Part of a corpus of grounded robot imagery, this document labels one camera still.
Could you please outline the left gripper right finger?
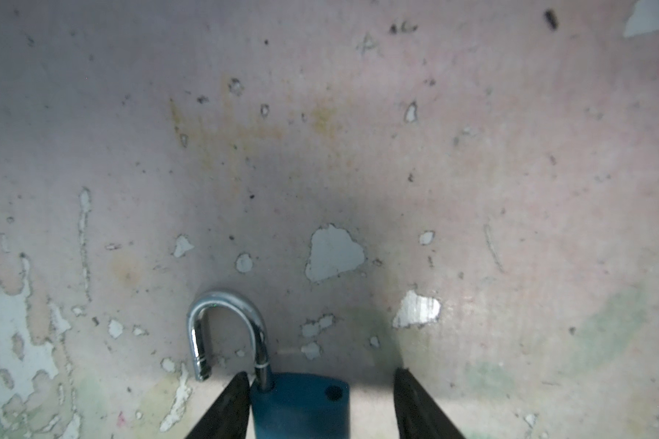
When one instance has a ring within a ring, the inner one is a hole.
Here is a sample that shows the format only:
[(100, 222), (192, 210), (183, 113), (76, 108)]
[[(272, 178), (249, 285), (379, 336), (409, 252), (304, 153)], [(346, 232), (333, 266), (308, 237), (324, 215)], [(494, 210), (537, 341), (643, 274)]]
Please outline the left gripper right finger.
[(464, 439), (409, 369), (394, 377), (394, 406), (400, 439)]

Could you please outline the blue padlock with key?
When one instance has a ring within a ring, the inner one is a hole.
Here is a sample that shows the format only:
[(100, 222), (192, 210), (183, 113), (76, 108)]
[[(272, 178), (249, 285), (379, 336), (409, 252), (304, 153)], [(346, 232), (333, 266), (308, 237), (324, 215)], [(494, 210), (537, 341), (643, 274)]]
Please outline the blue padlock with key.
[(257, 438), (349, 438), (350, 386), (343, 380), (307, 373), (275, 373), (267, 349), (267, 328), (256, 306), (229, 291), (201, 294), (190, 306), (187, 330), (196, 380), (212, 375), (206, 353), (206, 313), (215, 308), (234, 312), (245, 323), (254, 353), (250, 382), (251, 410)]

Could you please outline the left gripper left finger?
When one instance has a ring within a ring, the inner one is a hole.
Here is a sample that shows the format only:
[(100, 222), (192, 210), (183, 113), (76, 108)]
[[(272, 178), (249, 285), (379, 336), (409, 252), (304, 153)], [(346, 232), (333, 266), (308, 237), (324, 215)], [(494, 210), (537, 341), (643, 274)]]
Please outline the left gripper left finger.
[(251, 410), (250, 382), (237, 373), (186, 439), (245, 439)]

